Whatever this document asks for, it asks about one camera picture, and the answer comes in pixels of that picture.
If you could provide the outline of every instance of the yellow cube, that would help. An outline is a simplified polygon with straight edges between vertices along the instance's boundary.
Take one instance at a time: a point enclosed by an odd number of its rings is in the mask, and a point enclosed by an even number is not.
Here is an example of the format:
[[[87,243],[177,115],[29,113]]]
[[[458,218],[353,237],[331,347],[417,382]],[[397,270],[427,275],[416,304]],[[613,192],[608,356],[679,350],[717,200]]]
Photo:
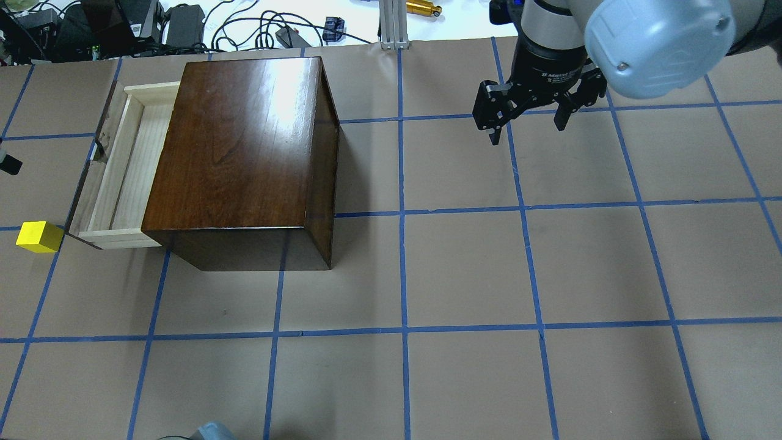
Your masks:
[[[16,245],[38,254],[59,250],[65,232],[49,222],[25,222],[16,238]]]

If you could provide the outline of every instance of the blue tape grid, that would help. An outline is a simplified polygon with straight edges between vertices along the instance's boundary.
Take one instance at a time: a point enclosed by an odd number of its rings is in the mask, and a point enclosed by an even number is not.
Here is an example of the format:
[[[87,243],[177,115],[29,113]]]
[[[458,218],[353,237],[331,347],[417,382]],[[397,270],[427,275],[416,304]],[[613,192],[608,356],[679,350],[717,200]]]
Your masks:
[[[500,61],[500,53],[497,51],[497,40],[495,37],[491,38],[492,50],[494,52],[494,62],[497,65],[497,77],[500,84],[505,83],[502,75],[502,63]],[[522,235],[524,238],[524,250],[527,257],[527,266],[529,270],[529,282],[533,292],[533,304],[535,306],[535,324],[538,330],[538,345],[540,346],[540,361],[543,372],[543,384],[546,388],[546,400],[548,404],[548,416],[551,422],[551,434],[554,440],[559,440],[559,427],[557,425],[557,410],[554,406],[554,390],[551,386],[551,371],[548,366],[548,350],[546,348],[546,327],[543,324],[543,311],[540,308],[540,296],[537,288],[537,277],[535,275],[535,262],[533,258],[532,245],[529,242],[529,227],[527,222],[527,209],[524,203],[524,194],[522,192],[522,184],[518,177],[518,162],[516,161],[516,148],[513,140],[513,128],[510,125],[506,126],[508,131],[508,144],[511,153],[511,166],[513,167],[513,180],[516,186],[516,196],[518,198],[518,211],[521,214],[522,220]]]
[[[662,273],[662,265],[660,263],[660,257],[657,253],[655,238],[652,236],[651,227],[649,226],[649,219],[646,214],[645,203],[640,195],[638,181],[636,180],[635,171],[633,170],[633,164],[630,161],[630,154],[627,150],[627,145],[625,144],[625,138],[622,134],[622,127],[619,124],[619,118],[617,117],[616,108],[614,108],[614,102],[611,98],[611,93],[607,92],[605,97],[608,100],[608,108],[611,110],[611,117],[614,121],[614,127],[616,128],[616,135],[619,137],[619,145],[622,147],[622,155],[625,159],[627,172],[630,174],[630,182],[633,184],[633,192],[635,193],[636,202],[638,203],[638,211],[640,212],[641,221],[644,223],[644,230],[646,231],[647,241],[649,242],[649,249],[651,250],[652,260],[655,263],[660,289],[662,290],[663,300],[665,301],[665,308],[668,311],[669,324],[673,331],[674,341],[676,342],[676,350],[679,352],[679,360],[684,372],[684,380],[687,383],[687,390],[690,393],[690,400],[692,402],[693,411],[695,413],[695,421],[698,423],[698,430],[701,432],[701,438],[703,440],[707,440],[708,433],[706,432],[706,425],[703,421],[701,406],[698,403],[698,395],[695,392],[692,375],[690,374],[690,367],[689,363],[687,362],[687,355],[684,352],[684,345],[682,343],[681,334],[679,332],[679,326],[676,324],[676,314],[673,311],[671,297],[668,293],[668,286],[665,283],[665,275]]]
[[[780,252],[780,254],[782,254],[782,240],[780,240],[780,235],[777,232],[777,228],[775,227],[773,220],[771,219],[769,208],[766,206],[766,202],[764,201],[763,196],[760,194],[760,188],[758,187],[758,183],[755,181],[755,177],[749,170],[747,160],[744,158],[744,153],[741,151],[741,147],[736,140],[736,135],[734,134],[733,129],[730,127],[727,116],[725,116],[725,110],[723,109],[723,105],[717,97],[717,93],[715,92],[714,86],[712,85],[712,80],[708,78],[708,75],[706,75],[705,78],[706,85],[708,86],[708,92],[712,94],[712,99],[714,99],[714,104],[717,107],[719,117],[723,120],[723,125],[725,126],[725,130],[730,137],[730,142],[733,144],[734,149],[736,150],[736,155],[738,156],[738,160],[741,162],[741,167],[744,168],[744,173],[747,175],[749,185],[752,187],[752,191],[755,192],[755,199],[758,201],[758,204],[760,204],[760,209],[763,211],[763,216],[766,217],[766,222],[769,225],[771,236],[774,237],[774,242],[777,243],[777,250]]]
[[[502,82],[502,69],[500,59],[497,51],[496,40],[492,38],[492,46],[497,64],[497,73]],[[114,73],[114,80],[117,79],[122,66],[122,59],[117,62],[117,68]],[[23,94],[27,90],[27,86],[30,82],[30,78],[34,72],[34,66],[30,67],[25,82],[20,90],[14,107],[9,119],[3,128],[2,136],[5,141],[22,141],[22,140],[34,140],[34,139],[60,139],[60,138],[90,138],[94,133],[66,133],[60,135],[32,135],[32,136],[11,136],[5,137],[9,127],[16,114],[18,106],[22,100]],[[128,426],[127,438],[130,440],[133,436],[135,429],[135,421],[138,415],[138,406],[141,400],[141,394],[143,389],[144,377],[146,367],[149,362],[149,352],[153,341],[194,341],[194,340],[213,340],[213,339],[237,339],[237,338],[271,338],[271,360],[269,365],[269,378],[267,388],[267,408],[264,418],[264,440],[269,439],[271,430],[271,409],[274,395],[274,375],[276,368],[276,354],[277,345],[280,337],[324,337],[324,336],[341,336],[341,335],[355,335],[355,334],[400,334],[403,342],[403,377],[404,377],[404,423],[405,423],[405,439],[410,440],[411,433],[411,418],[410,418],[410,372],[409,372],[409,355],[408,355],[408,335],[414,333],[442,333],[442,332],[474,332],[474,331],[537,331],[540,335],[540,350],[543,367],[543,379],[546,385],[547,401],[549,405],[549,413],[551,419],[552,434],[555,439],[558,438],[558,427],[556,421],[556,412],[554,408],[554,396],[551,390],[551,375],[548,371],[547,365],[547,352],[545,345],[545,330],[567,330],[567,329],[596,329],[596,328],[626,328],[626,327],[650,327],[650,326],[671,326],[673,329],[674,337],[676,340],[677,350],[680,355],[682,367],[687,381],[687,388],[691,395],[695,416],[698,422],[698,427],[701,431],[701,437],[708,439],[708,432],[705,429],[703,417],[701,415],[700,407],[698,405],[697,394],[694,390],[691,374],[687,365],[687,358],[684,353],[683,344],[679,335],[679,326],[698,326],[698,325],[723,325],[723,324],[739,324],[739,323],[782,323],[782,316],[756,316],[756,317],[743,317],[743,318],[708,318],[708,319],[677,319],[673,307],[671,306],[670,298],[668,295],[667,287],[665,286],[665,278],[662,274],[662,267],[659,263],[654,238],[651,235],[651,228],[649,227],[645,207],[648,206],[664,206],[664,205],[687,205],[687,204],[731,204],[731,203],[758,203],[763,211],[764,217],[769,225],[769,230],[775,240],[777,248],[782,254],[782,242],[780,242],[780,236],[777,232],[776,226],[770,217],[766,202],[768,201],[782,201],[780,197],[763,197],[760,193],[754,177],[749,169],[749,166],[744,158],[744,154],[741,151],[741,147],[736,140],[730,124],[726,118],[723,108],[726,106],[758,106],[758,105],[780,105],[782,100],[766,100],[766,101],[750,101],[750,102],[738,102],[738,103],[721,103],[717,98],[716,92],[712,86],[708,76],[705,78],[709,91],[712,95],[714,103],[696,103],[696,104],[676,104],[676,105],[660,105],[660,106],[614,106],[611,96],[608,96],[608,107],[605,108],[589,108],[583,109],[583,111],[609,111],[612,114],[617,136],[619,137],[620,145],[622,146],[622,153],[626,160],[628,172],[630,174],[631,182],[633,183],[633,190],[636,195],[635,201],[623,201],[615,203],[594,203],[594,204],[548,204],[548,205],[525,205],[523,202],[522,188],[518,179],[518,166],[515,158],[515,149],[513,143],[512,128],[508,126],[508,140],[511,150],[511,163],[513,167],[515,185],[518,197],[518,206],[507,207],[474,207],[474,208],[447,208],[437,210],[413,210],[406,211],[404,208],[404,121],[421,121],[421,120],[435,120],[435,119],[456,119],[456,118],[468,118],[470,114],[445,114],[445,115],[429,115],[429,116],[403,116],[403,86],[402,86],[402,52],[397,52],[397,87],[398,87],[398,111],[395,117],[384,118],[367,118],[367,119],[353,119],[341,121],[343,124],[357,124],[357,123],[372,123],[383,121],[397,121],[398,135],[399,135],[399,194],[400,194],[400,209],[399,211],[373,211],[373,212],[351,212],[351,213],[339,213],[337,218],[351,218],[351,217],[375,217],[375,216],[399,216],[400,217],[400,281],[401,281],[401,312],[402,312],[402,325],[399,327],[372,327],[372,328],[357,328],[357,329],[336,329],[336,330],[298,330],[298,331],[280,331],[279,320],[282,309],[282,290],[285,274],[281,270],[278,275],[278,291],[277,291],[277,303],[274,314],[274,330],[271,332],[241,332],[241,333],[225,333],[225,334],[155,334],[155,325],[157,320],[157,314],[160,309],[160,300],[163,294],[167,269],[170,261],[170,253],[167,252],[164,260],[163,267],[160,274],[160,281],[158,285],[158,291],[156,294],[155,304],[152,310],[152,316],[150,318],[149,331],[146,335],[99,335],[99,336],[82,336],[82,337],[35,337],[35,327],[38,324],[41,310],[43,309],[46,295],[48,293],[49,285],[52,281],[54,271],[56,269],[57,261],[59,260],[59,252],[56,253],[52,259],[50,265],[44,289],[41,292],[41,297],[34,314],[33,321],[30,325],[30,329],[26,337],[16,338],[0,338],[0,344],[23,344],[22,355],[17,365],[16,372],[13,378],[11,388],[9,390],[8,397],[3,406],[2,416],[0,417],[0,433],[5,425],[5,420],[8,416],[10,406],[12,404],[13,395],[16,387],[19,383],[19,379],[23,370],[23,366],[29,352],[29,348],[32,344],[46,344],[46,343],[63,343],[63,342],[103,342],[103,341],[144,341],[145,349],[142,358],[142,365],[139,371],[138,383],[135,391],[135,398],[133,404],[133,410],[131,413],[131,422]],[[632,164],[630,162],[630,156],[627,153],[624,138],[622,136],[621,127],[619,126],[619,120],[616,116],[618,111],[626,110],[664,110],[664,109],[676,109],[676,108],[699,108],[699,107],[714,107],[718,110],[719,115],[723,121],[725,129],[730,137],[731,142],[734,145],[734,149],[741,161],[745,174],[755,192],[755,197],[733,198],[733,199],[709,199],[709,200],[656,200],[656,201],[644,201],[640,197],[640,190],[638,189],[637,180],[634,176]],[[528,114],[552,114],[554,110],[532,110],[526,112]],[[658,272],[658,278],[661,284],[665,304],[668,309],[669,319],[667,320],[648,320],[648,321],[614,321],[614,322],[589,322],[589,323],[545,323],[542,317],[542,311],[540,310],[540,298],[536,288],[536,278],[534,269],[534,260],[532,255],[532,249],[529,245],[529,231],[527,229],[526,212],[531,210],[544,210],[544,209],[582,209],[582,208],[599,208],[599,207],[638,207],[641,213],[641,217],[644,223],[644,229],[647,234],[647,238],[650,244],[650,250],[655,261],[655,268]],[[406,284],[406,264],[404,253],[404,225],[406,215],[429,215],[429,214],[452,214],[452,213],[467,213],[467,212],[497,212],[497,211],[518,211],[522,220],[522,235],[524,236],[524,242],[527,253],[528,269],[530,273],[530,281],[533,287],[533,301],[535,303],[536,322],[535,323],[520,323],[520,324],[501,324],[501,325],[472,325],[472,326],[408,326],[407,325],[407,284]],[[20,227],[18,225],[12,226],[0,226],[0,231],[17,231]],[[281,261],[281,269],[284,269],[285,261]]]

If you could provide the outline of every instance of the wooden box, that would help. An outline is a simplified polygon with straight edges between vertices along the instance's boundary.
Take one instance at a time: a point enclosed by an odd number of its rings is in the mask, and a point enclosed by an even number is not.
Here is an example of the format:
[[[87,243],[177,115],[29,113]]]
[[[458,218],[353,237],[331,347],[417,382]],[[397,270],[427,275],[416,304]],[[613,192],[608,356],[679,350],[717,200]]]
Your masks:
[[[331,266],[339,122],[319,58],[189,63],[116,86],[106,113],[69,233],[202,270]]]

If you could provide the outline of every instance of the brass cylinder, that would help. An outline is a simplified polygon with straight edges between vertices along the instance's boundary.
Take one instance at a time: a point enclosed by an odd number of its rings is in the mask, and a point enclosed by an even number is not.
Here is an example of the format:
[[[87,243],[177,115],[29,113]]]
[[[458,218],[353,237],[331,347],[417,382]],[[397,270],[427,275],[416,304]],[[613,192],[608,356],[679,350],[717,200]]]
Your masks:
[[[443,13],[443,7],[426,0],[407,0],[407,11],[419,16],[439,16]]]

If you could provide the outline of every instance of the table surface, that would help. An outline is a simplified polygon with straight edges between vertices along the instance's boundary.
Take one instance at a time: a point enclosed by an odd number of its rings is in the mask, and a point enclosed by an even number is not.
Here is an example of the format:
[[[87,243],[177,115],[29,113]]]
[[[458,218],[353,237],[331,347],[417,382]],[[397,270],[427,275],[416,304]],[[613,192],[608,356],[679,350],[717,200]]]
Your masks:
[[[491,146],[469,112],[514,42],[0,68],[24,162],[0,175],[2,436],[778,436],[773,52],[660,99],[610,93],[564,132],[538,109]],[[301,55],[322,56],[343,127],[333,270],[14,246],[23,221],[65,221],[114,78]]]

